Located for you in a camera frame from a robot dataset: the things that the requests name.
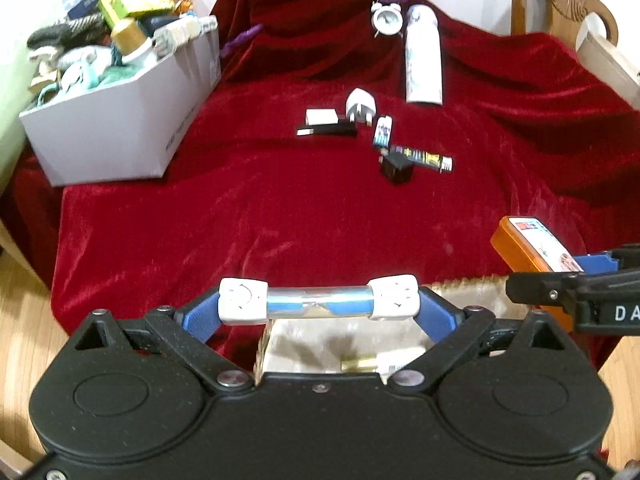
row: white cardboard box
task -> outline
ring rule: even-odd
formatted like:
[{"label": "white cardboard box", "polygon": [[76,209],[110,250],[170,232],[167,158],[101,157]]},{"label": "white cardboard box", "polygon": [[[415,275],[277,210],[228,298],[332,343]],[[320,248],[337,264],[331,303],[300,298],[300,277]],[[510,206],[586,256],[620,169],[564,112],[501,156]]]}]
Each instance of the white cardboard box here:
[{"label": "white cardboard box", "polygon": [[160,177],[220,80],[218,31],[133,78],[20,114],[53,186]]},{"label": "white cardboard box", "polygon": [[[524,319],[526,305],[511,303],[506,278],[480,278],[430,285],[459,308],[480,305],[498,318]],[[373,321],[366,317],[277,319],[270,322],[258,345],[255,376],[263,373],[339,374],[343,359],[376,357],[379,352],[433,346],[413,319]],[[397,362],[404,366],[407,361]]]},{"label": "white cardboard box", "polygon": [[577,57],[583,67],[613,88],[633,108],[640,110],[639,69],[606,38],[587,32]]}]

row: teal cloth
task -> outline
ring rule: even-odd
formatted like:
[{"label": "teal cloth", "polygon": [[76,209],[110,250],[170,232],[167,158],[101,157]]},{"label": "teal cloth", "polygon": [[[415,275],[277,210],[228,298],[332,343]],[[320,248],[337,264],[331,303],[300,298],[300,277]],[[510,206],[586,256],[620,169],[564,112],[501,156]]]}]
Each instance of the teal cloth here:
[{"label": "teal cloth", "polygon": [[98,78],[98,86],[107,86],[123,79],[129,79],[139,72],[137,66],[110,66]]},{"label": "teal cloth", "polygon": [[38,101],[36,106],[42,106],[44,104],[44,98],[49,92],[57,92],[58,90],[60,90],[60,85],[58,83],[50,83],[47,86],[45,86],[40,91],[40,95],[38,96]]},{"label": "teal cloth", "polygon": [[98,86],[98,76],[86,61],[73,63],[60,80],[58,97],[76,97]]}]

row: red blanket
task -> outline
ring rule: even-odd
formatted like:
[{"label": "red blanket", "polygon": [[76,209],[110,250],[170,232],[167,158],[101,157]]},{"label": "red blanket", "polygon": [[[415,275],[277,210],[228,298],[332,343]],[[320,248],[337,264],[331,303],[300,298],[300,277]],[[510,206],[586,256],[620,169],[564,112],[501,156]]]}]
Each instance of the red blanket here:
[{"label": "red blanket", "polygon": [[[165,177],[64,191],[52,309],[66,330],[97,307],[134,317],[180,305],[224,276],[313,286],[505,274],[489,239],[507,214],[537,216],[575,254],[640,238],[639,117],[574,53],[435,9],[445,104],[408,105],[402,39],[374,38],[372,1],[217,2],[221,42],[264,29],[223,66]],[[452,156],[453,173],[416,168],[395,187],[370,129],[294,136],[307,107],[342,110],[356,86],[393,117],[394,143]],[[259,335],[223,328],[214,346],[250,366]]]}]

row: screw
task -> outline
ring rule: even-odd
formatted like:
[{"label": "screw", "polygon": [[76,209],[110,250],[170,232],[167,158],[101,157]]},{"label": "screw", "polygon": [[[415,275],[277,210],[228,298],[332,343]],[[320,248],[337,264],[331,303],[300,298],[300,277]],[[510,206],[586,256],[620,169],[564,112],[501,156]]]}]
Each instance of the screw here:
[{"label": "screw", "polygon": [[47,480],[66,480],[66,476],[62,471],[58,471],[57,469],[52,469],[47,473]]},{"label": "screw", "polygon": [[392,377],[398,386],[419,386],[424,382],[424,375],[418,370],[399,370]]},{"label": "screw", "polygon": [[311,389],[315,391],[316,394],[325,394],[331,389],[331,385],[327,383],[318,383],[314,384]]},{"label": "screw", "polygon": [[242,370],[227,370],[226,372],[221,372],[217,380],[227,388],[238,388],[249,382],[249,376]]}]

